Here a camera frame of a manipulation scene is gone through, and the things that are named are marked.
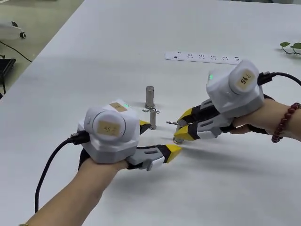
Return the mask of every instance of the white power strip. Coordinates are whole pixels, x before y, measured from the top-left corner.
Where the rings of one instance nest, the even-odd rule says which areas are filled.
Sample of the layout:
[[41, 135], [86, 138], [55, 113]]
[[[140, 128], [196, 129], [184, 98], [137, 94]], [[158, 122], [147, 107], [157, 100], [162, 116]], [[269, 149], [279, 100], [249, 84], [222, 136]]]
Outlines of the white power strip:
[[215, 63], [215, 64], [228, 64], [237, 65], [241, 61], [238, 56], [217, 56], [214, 54], [204, 54], [204, 53], [190, 53], [190, 52], [166, 52], [166, 60], [181, 60], [181, 61], [192, 61], [192, 62], [205, 62], [205, 63]]

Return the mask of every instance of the number label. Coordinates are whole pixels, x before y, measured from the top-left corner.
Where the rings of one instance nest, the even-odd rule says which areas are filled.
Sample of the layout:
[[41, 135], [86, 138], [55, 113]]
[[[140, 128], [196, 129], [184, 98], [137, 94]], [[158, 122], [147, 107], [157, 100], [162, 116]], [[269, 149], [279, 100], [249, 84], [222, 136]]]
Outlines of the number label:
[[110, 105], [118, 112], [127, 111], [127, 109], [124, 106], [122, 106], [120, 103], [115, 102], [115, 103], [111, 103]]
[[97, 127], [97, 133], [104, 134], [108, 136], [118, 137], [120, 132], [120, 125], [108, 122], [108, 121], [99, 121]]
[[236, 85], [242, 90], [245, 90], [255, 79], [255, 75], [250, 70], [245, 70], [237, 81]]

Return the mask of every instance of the metal rod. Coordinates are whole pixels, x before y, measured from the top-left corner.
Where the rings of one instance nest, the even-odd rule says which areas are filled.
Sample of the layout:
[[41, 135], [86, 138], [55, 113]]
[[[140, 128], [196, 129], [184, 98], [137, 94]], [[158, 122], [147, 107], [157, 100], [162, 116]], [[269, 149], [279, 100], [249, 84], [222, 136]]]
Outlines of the metal rod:
[[156, 126], [156, 116], [157, 116], [156, 111], [151, 110], [150, 111], [150, 129], [152, 129], [152, 130], [157, 128], [157, 126]]
[[154, 87], [153, 86], [147, 86], [146, 87], [146, 103], [145, 108], [153, 108], [155, 107], [154, 104]]
[[171, 125], [178, 125], [177, 122], [174, 121], [166, 121], [167, 124], [171, 124]]
[[177, 125], [178, 123], [177, 122], [174, 122], [174, 121], [166, 121], [167, 124], [172, 124], [172, 125]]

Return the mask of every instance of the black cable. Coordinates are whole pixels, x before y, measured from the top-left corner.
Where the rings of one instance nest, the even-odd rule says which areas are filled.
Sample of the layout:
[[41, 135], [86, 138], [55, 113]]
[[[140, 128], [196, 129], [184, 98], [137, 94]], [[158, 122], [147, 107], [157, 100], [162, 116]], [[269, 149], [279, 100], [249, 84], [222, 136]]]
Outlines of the black cable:
[[290, 74], [282, 73], [282, 72], [272, 72], [272, 73], [264, 72], [264, 73], [260, 73], [259, 76], [258, 76], [257, 84], [259, 86], [262, 86], [263, 84], [266, 84], [266, 83], [272, 81], [275, 76], [282, 76], [282, 77], [289, 78], [289, 79], [295, 81], [296, 83], [298, 83], [301, 86], [301, 80], [297, 79], [296, 77], [294, 77]]
[[11, 48], [12, 50], [16, 51], [18, 54], [20, 54], [21, 56], [23, 56], [24, 59], [26, 59], [26, 60], [28, 60], [29, 62], [32, 63], [32, 61], [31, 61], [30, 59], [28, 59], [26, 56], [24, 56], [22, 53], [20, 53], [20, 52], [19, 52], [18, 50], [16, 50], [15, 48], [9, 46], [8, 44], [5, 44], [5, 43], [2, 42], [2, 41], [0, 41], [0, 43], [1, 43], [2, 45], [5, 45], [6, 47]]
[[3, 87], [3, 93], [6, 94], [6, 87], [5, 87], [5, 81], [4, 81], [4, 78], [3, 78], [2, 87]]
[[301, 86], [301, 81], [299, 79], [297, 79], [296, 77], [287, 74], [287, 73], [282, 73], [282, 72], [272, 72], [271, 75], [274, 76], [282, 76], [282, 77], [287, 77], [293, 81], [295, 81], [296, 83], [298, 83]]
[[52, 160], [54, 159], [54, 157], [56, 156], [56, 154], [59, 152], [59, 150], [62, 149], [62, 147], [64, 147], [66, 144], [69, 144], [70, 143], [70, 138], [68, 138], [67, 140], [63, 141], [51, 154], [51, 156], [49, 157], [45, 167], [44, 167], [44, 170], [42, 172], [42, 175], [40, 177], [40, 180], [39, 180], [39, 183], [38, 183], [38, 186], [36, 188], [36, 193], [35, 193], [35, 200], [34, 200], [34, 213], [38, 212], [39, 210], [39, 196], [40, 196], [40, 190], [41, 190], [41, 187], [42, 187], [42, 184], [43, 184], [43, 181], [45, 179], [45, 176], [47, 174], [47, 171], [50, 167], [50, 164], [52, 162]]
[[62, 149], [62, 147], [64, 147], [66, 144], [70, 144], [73, 143], [74, 145], [80, 145], [83, 143], [87, 143], [90, 141], [90, 135], [88, 132], [82, 130], [82, 131], [77, 131], [77, 133], [71, 134], [71, 137], [66, 139], [65, 141], [63, 141], [50, 155], [44, 170], [42, 172], [42, 175], [40, 177], [40, 180], [38, 182], [38, 186], [36, 188], [36, 193], [35, 193], [35, 198], [34, 198], [34, 213], [38, 212], [39, 210], [39, 197], [40, 197], [40, 190], [43, 184], [43, 181], [45, 179], [45, 176], [47, 174], [47, 171], [50, 167], [50, 164], [52, 162], [52, 160], [54, 159], [54, 157], [56, 156], [56, 154]]

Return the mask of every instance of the human hand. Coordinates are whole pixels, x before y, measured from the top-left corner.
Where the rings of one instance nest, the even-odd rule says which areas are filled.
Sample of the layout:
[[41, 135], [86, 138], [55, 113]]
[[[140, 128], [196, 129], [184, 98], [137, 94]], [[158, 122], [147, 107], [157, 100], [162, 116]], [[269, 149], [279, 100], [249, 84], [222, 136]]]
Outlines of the human hand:
[[272, 99], [264, 99], [264, 105], [257, 111], [236, 118], [233, 121], [235, 130], [232, 134], [244, 134], [250, 132], [248, 124], [264, 129], [267, 133], [273, 134], [289, 106], [278, 103]]
[[126, 161], [115, 164], [96, 164], [91, 158], [88, 158], [82, 163], [76, 178], [89, 184], [90, 191], [93, 191], [100, 198], [116, 174], [127, 167]]

